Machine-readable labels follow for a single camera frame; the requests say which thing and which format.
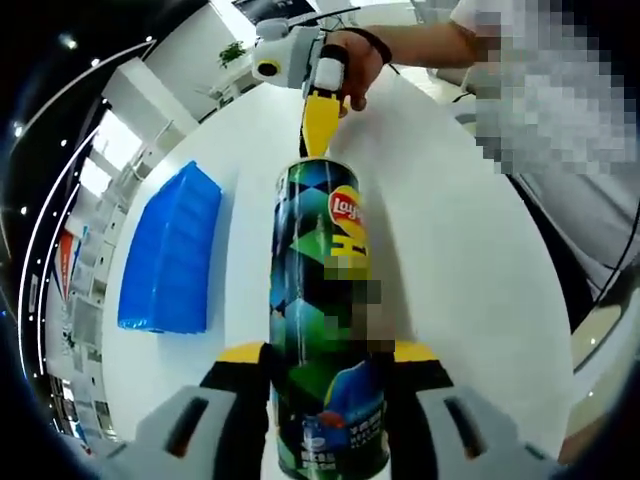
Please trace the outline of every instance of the white shirt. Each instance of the white shirt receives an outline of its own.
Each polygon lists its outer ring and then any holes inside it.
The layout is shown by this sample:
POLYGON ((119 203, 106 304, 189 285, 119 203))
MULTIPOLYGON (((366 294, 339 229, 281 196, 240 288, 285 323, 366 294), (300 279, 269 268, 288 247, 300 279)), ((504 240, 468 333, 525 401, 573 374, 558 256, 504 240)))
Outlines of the white shirt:
MULTIPOLYGON (((474 67, 486 80, 478 141, 545 212, 595 299, 629 242, 640 199, 636 107, 612 85, 599 52, 539 3, 532 11, 526 0, 461 0, 451 19, 479 36, 499 27, 499 57, 474 67)), ((637 231, 621 270, 639 253, 637 231)))

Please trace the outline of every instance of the lay's chip can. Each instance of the lay's chip can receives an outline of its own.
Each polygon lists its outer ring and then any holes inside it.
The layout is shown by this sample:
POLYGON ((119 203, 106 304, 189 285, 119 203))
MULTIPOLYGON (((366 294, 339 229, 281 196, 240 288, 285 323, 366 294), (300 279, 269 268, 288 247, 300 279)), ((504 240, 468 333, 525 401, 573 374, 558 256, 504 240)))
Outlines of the lay's chip can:
POLYGON ((353 172, 326 158, 288 167, 277 183, 270 343, 284 365, 273 391, 279 463, 293 478, 367 479, 389 458, 361 316, 367 279, 353 172))

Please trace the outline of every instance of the chip can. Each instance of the chip can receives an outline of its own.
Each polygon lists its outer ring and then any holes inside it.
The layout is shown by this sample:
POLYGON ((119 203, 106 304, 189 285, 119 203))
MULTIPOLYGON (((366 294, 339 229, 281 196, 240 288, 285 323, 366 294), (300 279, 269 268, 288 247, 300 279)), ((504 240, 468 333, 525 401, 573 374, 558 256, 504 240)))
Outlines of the chip can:
POLYGON ((386 464, 384 394, 358 325, 368 251, 358 181, 327 158, 277 183, 270 343, 285 378, 273 404, 282 470, 293 478, 367 479, 386 464))

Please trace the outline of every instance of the wristband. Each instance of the wristband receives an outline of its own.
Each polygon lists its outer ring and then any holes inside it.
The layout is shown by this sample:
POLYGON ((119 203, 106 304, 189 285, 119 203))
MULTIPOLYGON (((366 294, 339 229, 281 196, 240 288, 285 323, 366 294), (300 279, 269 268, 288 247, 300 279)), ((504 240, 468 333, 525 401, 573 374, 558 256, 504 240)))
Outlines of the wristband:
POLYGON ((386 43, 380 40, 378 36, 363 28, 348 27, 342 28, 339 31, 356 33, 365 38, 369 42, 369 44, 380 54, 383 64, 386 65, 387 63, 391 63, 391 49, 387 46, 386 43))

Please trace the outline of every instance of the blue plastic container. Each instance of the blue plastic container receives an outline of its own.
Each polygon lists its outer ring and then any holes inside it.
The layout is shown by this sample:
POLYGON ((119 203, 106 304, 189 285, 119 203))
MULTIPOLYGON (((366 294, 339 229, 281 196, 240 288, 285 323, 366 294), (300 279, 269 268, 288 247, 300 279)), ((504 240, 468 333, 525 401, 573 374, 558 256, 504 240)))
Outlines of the blue plastic container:
POLYGON ((222 192, 190 162, 149 201, 120 291, 118 326, 148 332, 207 329, 211 245, 222 192))

